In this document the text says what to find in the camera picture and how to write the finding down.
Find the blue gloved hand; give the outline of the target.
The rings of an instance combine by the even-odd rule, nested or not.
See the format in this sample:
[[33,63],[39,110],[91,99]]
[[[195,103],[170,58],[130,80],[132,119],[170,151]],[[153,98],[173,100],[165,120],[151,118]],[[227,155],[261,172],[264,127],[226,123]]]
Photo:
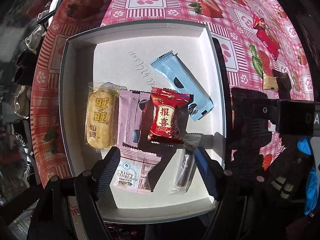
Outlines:
[[318,205],[319,195],[319,153],[312,149],[311,137],[302,137],[297,142],[298,150],[311,157],[312,167],[306,182],[306,203],[304,214],[308,215]]

